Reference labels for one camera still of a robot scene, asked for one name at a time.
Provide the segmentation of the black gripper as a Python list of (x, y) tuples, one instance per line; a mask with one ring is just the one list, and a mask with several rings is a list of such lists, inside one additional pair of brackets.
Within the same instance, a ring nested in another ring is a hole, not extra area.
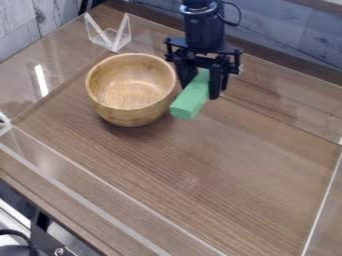
[(209, 99), (219, 98), (227, 88), (228, 73), (238, 74), (243, 51), (224, 42), (224, 26), (236, 22), (224, 18), (224, 3), (183, 3), (184, 37), (167, 38), (165, 60), (172, 62), (181, 88), (185, 88), (199, 68), (209, 69)]

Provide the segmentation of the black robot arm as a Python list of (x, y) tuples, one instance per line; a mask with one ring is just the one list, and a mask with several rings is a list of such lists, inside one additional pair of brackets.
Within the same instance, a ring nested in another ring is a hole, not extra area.
[(224, 19), (224, 0), (181, 0), (183, 37), (168, 37), (165, 60), (175, 65), (181, 88), (199, 69), (208, 70), (208, 96), (215, 100), (227, 89), (228, 77), (240, 73), (243, 50), (225, 42), (224, 26), (238, 27), (242, 19)]

